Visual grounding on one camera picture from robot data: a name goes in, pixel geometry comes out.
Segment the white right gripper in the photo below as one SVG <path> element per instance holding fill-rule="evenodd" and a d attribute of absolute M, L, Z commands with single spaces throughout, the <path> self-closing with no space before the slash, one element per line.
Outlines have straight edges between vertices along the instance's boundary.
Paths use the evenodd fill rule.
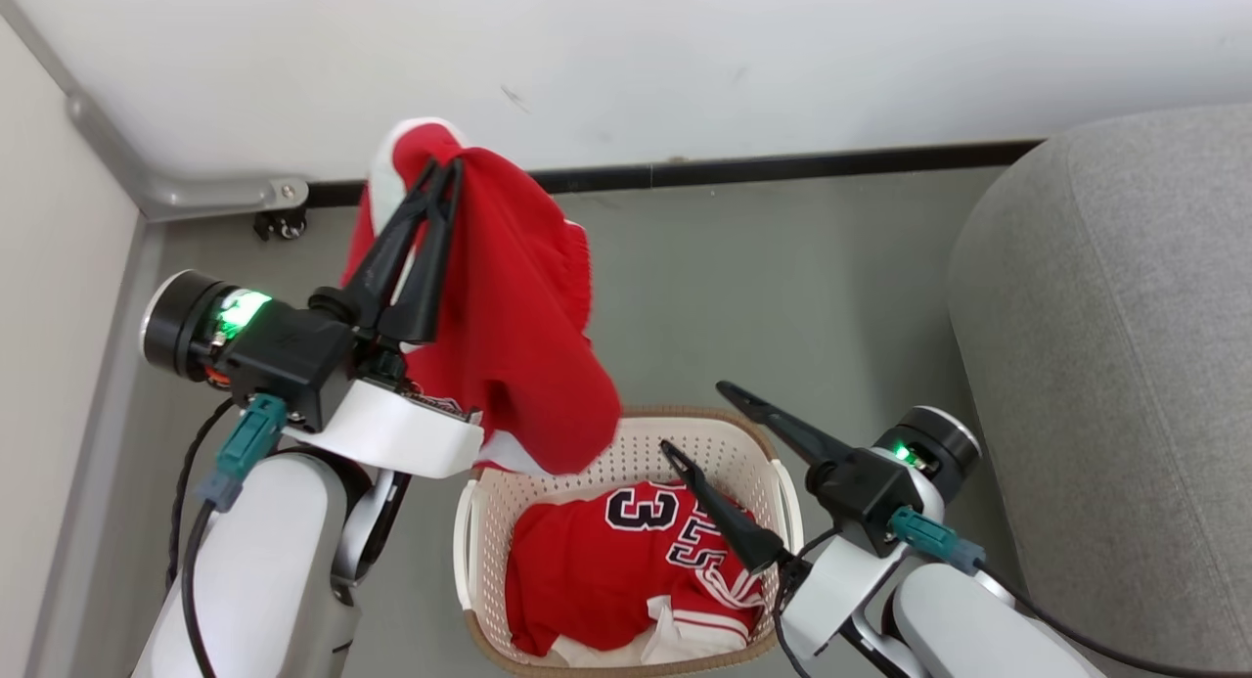
<path fill-rule="evenodd" d="M 808 467 L 835 465 L 851 454 L 846 443 L 741 385 L 717 382 L 716 389 L 742 417 L 766 428 Z M 777 533 L 759 525 L 747 512 L 716 490 L 680 447 L 662 440 L 660 450 L 745 570 L 760 574 L 788 557 Z M 808 563 L 794 558 L 782 565 L 780 585 L 788 588 L 788 600 L 780 610 L 780 640 L 786 643 L 794 658 L 814 658 L 849 624 L 848 642 L 866 659 L 908 659 L 909 648 L 903 642 L 881 635 L 865 619 L 871 597 L 908 554 L 908 545 L 898 544 L 890 555 L 880 558 L 836 535 L 818 560 Z"/>

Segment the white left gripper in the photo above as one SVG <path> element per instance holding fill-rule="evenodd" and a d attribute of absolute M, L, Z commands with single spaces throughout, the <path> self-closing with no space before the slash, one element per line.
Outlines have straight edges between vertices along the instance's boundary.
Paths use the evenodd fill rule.
<path fill-rule="evenodd" d="M 312 311 L 381 338 L 409 344 L 434 342 L 464 163 L 429 159 L 394 208 L 344 289 L 322 286 Z M 413 254 L 414 239 L 421 233 Z M 407 276 L 404 263 L 413 256 Z M 308 443 L 366 467 L 412 477 L 442 478 L 470 472 L 485 428 L 368 382 L 354 382 L 319 432 L 293 428 Z"/>

